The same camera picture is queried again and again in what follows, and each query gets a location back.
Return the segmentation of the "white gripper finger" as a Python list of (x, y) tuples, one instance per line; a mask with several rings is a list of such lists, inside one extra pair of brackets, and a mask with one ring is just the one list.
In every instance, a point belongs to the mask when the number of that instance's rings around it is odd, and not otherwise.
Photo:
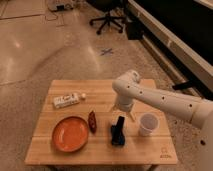
[(132, 120), (136, 121), (136, 117), (135, 117), (134, 113), (131, 111), (131, 112), (129, 112), (129, 114), (130, 114)]
[(114, 104), (114, 105), (111, 107), (110, 111), (115, 111), (115, 110), (117, 110), (117, 107), (116, 107), (116, 105)]

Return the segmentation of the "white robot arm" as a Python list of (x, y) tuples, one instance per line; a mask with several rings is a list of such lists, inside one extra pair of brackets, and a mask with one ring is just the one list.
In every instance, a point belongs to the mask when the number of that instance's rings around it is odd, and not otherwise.
[(116, 92), (114, 106), (130, 113), (133, 100), (191, 123), (201, 130), (195, 171), (213, 171), (213, 101), (171, 91), (149, 88), (140, 84), (135, 70), (128, 70), (112, 82)]

